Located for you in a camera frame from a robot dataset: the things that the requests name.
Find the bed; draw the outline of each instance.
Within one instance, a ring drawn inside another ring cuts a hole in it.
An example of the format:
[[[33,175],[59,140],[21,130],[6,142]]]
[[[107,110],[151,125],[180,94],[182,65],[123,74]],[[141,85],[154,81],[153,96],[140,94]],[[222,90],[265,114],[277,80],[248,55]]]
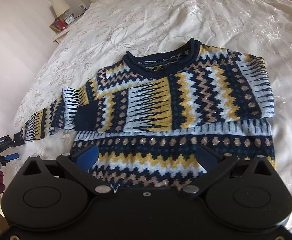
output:
[[[11,134],[63,87],[83,85],[127,50],[135,56],[171,51],[191,37],[266,60],[275,94],[271,124],[277,171],[292,194],[292,0],[97,0],[38,73]],[[4,168],[5,183],[32,154],[46,160],[69,152],[74,135],[58,130],[17,148],[20,159]],[[286,227],[292,232],[292,214]]]

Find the white lampshade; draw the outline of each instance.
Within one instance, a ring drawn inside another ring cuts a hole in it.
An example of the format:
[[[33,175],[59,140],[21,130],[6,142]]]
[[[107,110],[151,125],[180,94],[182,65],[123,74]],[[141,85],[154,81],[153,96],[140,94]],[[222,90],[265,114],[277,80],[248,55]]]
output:
[[[57,17],[62,15],[65,11],[67,11],[70,8],[69,4],[66,3],[64,0],[53,0],[51,5],[54,8]]]

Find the patterned sweater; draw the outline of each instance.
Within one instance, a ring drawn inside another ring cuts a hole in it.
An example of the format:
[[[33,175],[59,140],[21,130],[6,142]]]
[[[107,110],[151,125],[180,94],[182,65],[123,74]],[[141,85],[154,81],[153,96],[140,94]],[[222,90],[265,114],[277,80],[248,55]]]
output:
[[[263,58],[191,39],[145,57],[127,52],[79,89],[33,114],[18,136],[75,129],[71,153],[95,144],[91,174],[113,187],[182,186],[205,173],[198,145],[274,163],[274,98]]]

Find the bedside table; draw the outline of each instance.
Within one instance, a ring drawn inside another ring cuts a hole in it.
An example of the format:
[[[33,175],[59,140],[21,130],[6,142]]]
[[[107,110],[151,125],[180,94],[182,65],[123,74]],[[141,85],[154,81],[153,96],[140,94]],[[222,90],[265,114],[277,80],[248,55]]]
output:
[[[61,31],[60,33],[57,33],[54,38],[52,39],[53,41],[56,41],[58,44],[60,44],[64,38],[66,37],[67,33],[71,30],[71,28],[73,27],[73,25],[77,22],[77,20],[81,18],[78,17],[74,22],[72,22],[70,25],[67,26],[66,29],[64,29],[63,31]]]

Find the cable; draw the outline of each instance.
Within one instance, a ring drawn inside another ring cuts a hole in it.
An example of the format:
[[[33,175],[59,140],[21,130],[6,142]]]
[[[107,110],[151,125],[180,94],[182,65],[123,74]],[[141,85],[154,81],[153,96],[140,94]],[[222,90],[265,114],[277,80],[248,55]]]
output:
[[[84,14],[84,13],[82,13],[81,15],[79,15],[79,16],[77,16],[77,17],[75,17],[75,19],[76,19],[76,18],[78,18],[78,17],[81,17],[83,14]]]

